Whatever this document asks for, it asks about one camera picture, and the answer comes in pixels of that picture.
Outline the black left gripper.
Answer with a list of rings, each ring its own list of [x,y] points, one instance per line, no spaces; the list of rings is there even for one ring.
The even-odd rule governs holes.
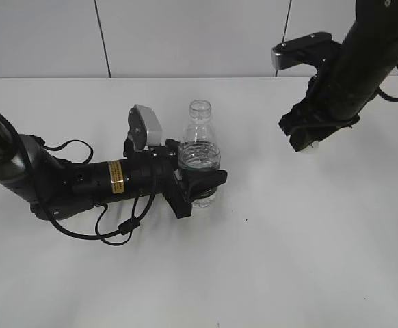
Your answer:
[[[191,216],[190,203],[210,205],[216,199],[217,189],[226,183],[228,172],[220,169],[182,169],[184,196],[176,176],[180,144],[175,139],[167,139],[165,146],[149,147],[146,153],[152,178],[156,179],[157,193],[164,196],[177,219],[184,219]]]

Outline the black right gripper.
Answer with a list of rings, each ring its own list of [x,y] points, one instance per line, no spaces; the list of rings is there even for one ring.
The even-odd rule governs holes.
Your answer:
[[[315,99],[320,92],[319,89],[323,89],[322,85],[322,79],[311,77],[305,97],[295,104],[290,112],[284,114],[278,123],[282,132],[290,137],[289,143],[296,152],[303,152],[307,148],[316,148],[323,141],[323,138],[318,135],[300,130],[332,129],[335,132],[342,128],[351,128],[359,121],[358,114],[353,114],[346,120],[333,118],[328,111],[332,106],[328,101],[332,98],[327,97],[321,103],[316,103]]]

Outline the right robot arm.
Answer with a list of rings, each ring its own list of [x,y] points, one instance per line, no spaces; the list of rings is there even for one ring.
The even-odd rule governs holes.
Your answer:
[[[358,123],[376,96],[398,103],[380,88],[398,69],[398,1],[357,1],[356,19],[341,43],[327,32],[310,33],[277,44],[271,56],[276,70],[300,64],[317,70],[305,97],[279,121],[300,152]]]

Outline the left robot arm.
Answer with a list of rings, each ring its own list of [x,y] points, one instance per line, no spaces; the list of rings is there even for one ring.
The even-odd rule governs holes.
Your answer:
[[[47,219],[40,205],[44,202],[52,216],[62,220],[95,206],[160,193],[178,218],[188,217],[193,201],[226,183],[224,170],[181,169],[179,142],[161,140],[162,128],[150,107],[134,105],[128,125],[123,159],[99,163],[59,159],[51,155],[58,147],[22,134],[36,179],[32,182],[9,128],[0,122],[0,184],[28,202],[37,218]]]

